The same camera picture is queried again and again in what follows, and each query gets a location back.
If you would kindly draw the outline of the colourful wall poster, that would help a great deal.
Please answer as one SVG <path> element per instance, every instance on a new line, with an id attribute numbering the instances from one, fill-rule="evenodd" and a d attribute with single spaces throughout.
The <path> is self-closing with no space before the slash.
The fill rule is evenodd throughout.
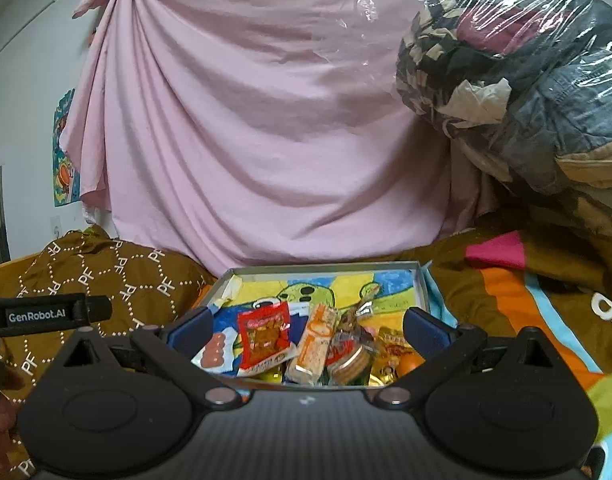
<path id="1" fill-rule="evenodd" d="M 61 134 L 65 130 L 75 90 L 68 90 L 59 100 L 53 114 L 52 129 L 52 186 L 56 207 L 80 201 L 80 175 L 71 159 L 61 148 Z"/>

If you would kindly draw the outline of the plastic bag of clothes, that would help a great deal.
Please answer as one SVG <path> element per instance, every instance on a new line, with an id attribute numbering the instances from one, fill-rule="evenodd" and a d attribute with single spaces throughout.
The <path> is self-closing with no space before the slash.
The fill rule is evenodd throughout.
<path id="1" fill-rule="evenodd" d="M 514 195 L 612 237 L 612 6 L 418 3 L 398 52 L 402 102 Z"/>

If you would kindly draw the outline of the brown PF patterned pillow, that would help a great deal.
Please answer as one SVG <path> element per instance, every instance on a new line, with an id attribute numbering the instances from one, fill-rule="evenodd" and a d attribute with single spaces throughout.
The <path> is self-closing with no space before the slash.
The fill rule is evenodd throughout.
<path id="1" fill-rule="evenodd" d="M 164 326 L 192 308 L 216 281 L 202 264 L 168 249 L 111 238 L 100 226 L 70 231 L 41 252 L 0 264 L 0 299 L 86 294 L 107 296 L 112 316 L 96 324 L 102 336 L 127 336 L 143 325 Z M 0 360 L 24 378 L 21 390 L 4 390 L 19 408 L 65 341 L 66 332 L 0 339 Z M 10 466 L 0 479 L 35 472 L 16 434 Z"/>

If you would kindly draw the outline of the blue pink snack packet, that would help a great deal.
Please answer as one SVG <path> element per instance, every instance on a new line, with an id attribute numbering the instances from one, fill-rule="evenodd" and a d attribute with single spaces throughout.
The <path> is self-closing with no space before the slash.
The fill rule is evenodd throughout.
<path id="1" fill-rule="evenodd" d="M 242 352 L 240 334 L 233 327 L 227 327 L 214 333 L 191 362 L 210 374 L 234 376 L 239 369 Z"/>

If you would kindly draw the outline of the colourful striped blanket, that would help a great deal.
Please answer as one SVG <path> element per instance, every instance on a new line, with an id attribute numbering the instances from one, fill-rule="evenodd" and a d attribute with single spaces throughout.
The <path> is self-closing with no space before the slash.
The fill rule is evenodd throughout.
<path id="1" fill-rule="evenodd" d="M 612 479 L 612 240 L 564 229 L 470 229 L 406 250 L 421 263 L 432 315 L 512 337 L 540 328 L 599 415 L 598 476 Z"/>

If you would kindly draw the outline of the grey tray with cartoon lining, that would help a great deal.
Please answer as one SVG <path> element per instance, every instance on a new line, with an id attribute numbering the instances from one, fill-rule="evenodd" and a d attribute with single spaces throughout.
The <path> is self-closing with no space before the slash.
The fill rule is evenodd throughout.
<path id="1" fill-rule="evenodd" d="M 338 309 L 338 321 L 344 311 L 364 299 L 372 300 L 373 315 L 360 325 L 376 338 L 382 327 L 401 330 L 404 315 L 409 308 L 428 307 L 426 287 L 420 266 L 415 262 L 330 264 L 330 266 L 270 266 L 269 268 L 234 269 L 226 273 L 204 299 L 205 307 L 213 315 L 213 334 L 233 327 L 238 333 L 238 315 L 270 304 L 286 302 L 289 306 L 290 338 L 297 346 L 304 333 L 310 310 L 318 304 Z M 352 340 L 343 336 L 335 327 L 329 344 Z M 371 365 L 376 354 L 374 341 L 365 346 L 371 353 Z M 252 377 L 216 375 L 220 379 L 235 379 L 247 384 L 271 387 L 338 389 L 370 387 L 371 365 L 357 380 L 347 386 L 329 384 L 326 366 L 314 386 L 289 382 L 285 372 L 292 359 Z"/>

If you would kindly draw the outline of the clear brown cake packet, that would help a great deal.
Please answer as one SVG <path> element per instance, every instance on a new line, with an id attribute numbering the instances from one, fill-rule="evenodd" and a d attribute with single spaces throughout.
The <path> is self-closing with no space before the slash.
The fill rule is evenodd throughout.
<path id="1" fill-rule="evenodd" d="M 367 318 L 371 318 L 372 315 L 372 300 L 361 300 L 358 302 L 358 304 L 354 304 L 342 313 L 336 329 L 343 336 L 349 336 L 364 346 L 371 346 L 374 338 L 368 332 L 368 330 L 360 325 L 360 322 L 362 320 L 366 320 Z"/>

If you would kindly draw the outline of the orange mandarin fruit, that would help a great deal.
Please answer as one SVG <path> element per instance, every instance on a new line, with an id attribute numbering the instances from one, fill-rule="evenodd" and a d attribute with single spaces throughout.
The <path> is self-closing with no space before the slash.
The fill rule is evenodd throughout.
<path id="1" fill-rule="evenodd" d="M 398 378 L 402 378 L 413 370 L 421 366 L 425 362 L 422 356 L 417 353 L 405 353 L 399 358 L 399 362 L 396 366 L 396 375 Z"/>

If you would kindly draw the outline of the golden candy packet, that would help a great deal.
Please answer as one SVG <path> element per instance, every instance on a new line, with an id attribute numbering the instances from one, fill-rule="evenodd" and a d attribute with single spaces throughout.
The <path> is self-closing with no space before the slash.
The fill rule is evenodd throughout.
<path id="1" fill-rule="evenodd" d="M 384 387 L 397 379 L 400 359 L 413 352 L 401 330 L 382 326 L 374 338 L 374 355 L 369 374 L 370 387 Z"/>

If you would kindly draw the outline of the orange white wafer packet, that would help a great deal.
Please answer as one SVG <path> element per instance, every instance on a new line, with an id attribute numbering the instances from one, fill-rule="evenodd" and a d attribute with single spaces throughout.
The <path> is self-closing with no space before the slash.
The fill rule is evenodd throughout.
<path id="1" fill-rule="evenodd" d="M 338 324 L 338 309 L 327 304 L 318 304 L 310 310 L 297 354 L 285 372 L 289 382 L 314 386 L 323 373 L 329 344 Z"/>

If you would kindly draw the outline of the pink hanging bed sheet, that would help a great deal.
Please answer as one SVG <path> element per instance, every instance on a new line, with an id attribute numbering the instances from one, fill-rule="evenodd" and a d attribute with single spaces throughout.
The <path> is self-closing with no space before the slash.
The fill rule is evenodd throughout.
<path id="1" fill-rule="evenodd" d="M 371 259 L 460 231 L 488 177 L 317 54 L 340 0 L 82 0 L 97 11 L 61 136 L 124 240 L 234 266 Z"/>

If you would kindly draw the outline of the red snack packet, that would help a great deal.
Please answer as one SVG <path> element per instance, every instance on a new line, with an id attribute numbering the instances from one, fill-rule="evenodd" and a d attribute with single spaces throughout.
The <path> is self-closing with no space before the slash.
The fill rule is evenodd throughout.
<path id="1" fill-rule="evenodd" d="M 239 377 L 262 374 L 295 356 L 290 338 L 291 317 L 286 302 L 270 304 L 238 315 L 242 353 Z"/>

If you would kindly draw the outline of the clear packet round biscuits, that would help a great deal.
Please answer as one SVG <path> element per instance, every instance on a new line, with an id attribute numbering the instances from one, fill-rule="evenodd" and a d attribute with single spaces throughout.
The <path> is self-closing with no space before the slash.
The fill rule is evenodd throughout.
<path id="1" fill-rule="evenodd" d="M 326 359 L 329 384 L 347 386 L 371 365 L 371 353 L 359 342 L 346 340 L 332 344 Z"/>

